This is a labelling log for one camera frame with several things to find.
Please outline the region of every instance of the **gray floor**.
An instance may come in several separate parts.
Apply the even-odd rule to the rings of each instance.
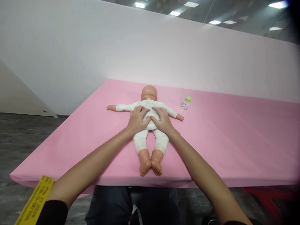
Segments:
[[[65,119],[0,113],[0,224],[14,224],[32,188],[13,182],[9,174],[41,144]],[[268,224],[268,219],[251,195],[241,188],[232,193],[248,217]],[[213,215],[212,207],[199,189],[178,189],[182,224],[201,224],[204,215]],[[85,224],[91,196],[75,201],[66,224]]]

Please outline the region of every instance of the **doll foot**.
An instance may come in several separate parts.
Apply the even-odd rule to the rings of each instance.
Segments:
[[[151,160],[152,164],[152,170],[156,176],[160,176],[163,173],[162,166],[159,162],[157,162],[155,159]]]
[[[150,170],[150,168],[151,168],[151,161],[149,159],[142,162],[140,165],[140,175],[142,177],[145,176],[145,174]]]

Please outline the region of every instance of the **small bottle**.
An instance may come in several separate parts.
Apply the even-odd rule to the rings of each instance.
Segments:
[[[186,97],[181,103],[180,103],[180,107],[182,109],[188,109],[188,106],[190,105],[192,98],[191,97]]]

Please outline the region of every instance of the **doll arm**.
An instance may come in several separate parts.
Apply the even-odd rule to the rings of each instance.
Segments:
[[[174,109],[172,109],[171,107],[167,106],[166,104],[163,104],[162,106],[163,108],[165,108],[168,111],[168,114],[176,119],[179,119],[181,121],[184,120],[184,117],[182,115],[180,115],[179,113],[177,113]]]
[[[134,110],[134,107],[137,106],[138,102],[135,102],[131,105],[109,105],[107,106],[108,110],[112,110],[112,111],[132,111]]]

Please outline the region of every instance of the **white onesie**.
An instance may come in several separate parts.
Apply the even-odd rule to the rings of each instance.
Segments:
[[[132,105],[116,105],[116,110],[117,111],[132,111],[134,109],[134,107],[140,106],[140,105],[145,108],[150,109],[150,111],[147,112],[146,115],[144,116],[143,121],[146,120],[147,116],[154,116],[157,120],[160,120],[159,115],[157,114],[157,112],[155,110],[152,109],[152,107],[165,108],[168,111],[168,114],[170,116],[172,116],[174,118],[176,118],[176,116],[177,116],[177,112],[175,112],[173,109],[168,107],[165,103],[157,102],[157,101],[154,101],[151,99],[143,100],[141,102],[135,102]],[[165,154],[168,143],[169,143],[169,138],[164,132],[161,132],[156,127],[156,125],[153,123],[152,120],[150,121],[150,123],[148,124],[148,126],[146,127],[145,130],[143,130],[139,133],[136,133],[134,135],[133,143],[134,143],[136,152],[138,153],[140,150],[142,150],[144,148],[148,149],[147,143],[146,143],[146,137],[148,135],[149,130],[153,131],[155,138],[156,138],[154,149],[160,150],[163,154]]]

